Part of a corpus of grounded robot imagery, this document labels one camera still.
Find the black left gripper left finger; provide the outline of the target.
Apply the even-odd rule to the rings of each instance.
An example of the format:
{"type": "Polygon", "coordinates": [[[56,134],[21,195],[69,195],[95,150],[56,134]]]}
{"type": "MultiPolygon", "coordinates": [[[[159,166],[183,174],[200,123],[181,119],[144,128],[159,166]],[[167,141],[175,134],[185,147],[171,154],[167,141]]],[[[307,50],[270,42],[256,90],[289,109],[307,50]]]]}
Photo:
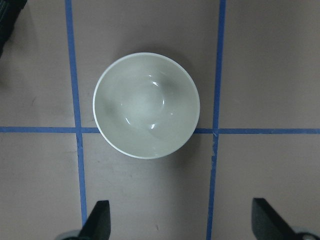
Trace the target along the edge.
{"type": "Polygon", "coordinates": [[[96,202],[77,238],[79,240],[108,240],[110,235],[110,203],[108,200],[99,200],[96,202]]]}

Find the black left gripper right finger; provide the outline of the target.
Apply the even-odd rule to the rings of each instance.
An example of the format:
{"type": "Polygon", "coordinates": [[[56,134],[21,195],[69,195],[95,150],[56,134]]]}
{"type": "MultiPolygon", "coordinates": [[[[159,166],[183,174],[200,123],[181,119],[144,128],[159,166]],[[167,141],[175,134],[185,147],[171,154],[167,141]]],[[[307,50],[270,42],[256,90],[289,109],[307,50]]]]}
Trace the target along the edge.
{"type": "Polygon", "coordinates": [[[257,240],[299,240],[300,236],[264,198],[253,198],[251,228],[257,240]]]}

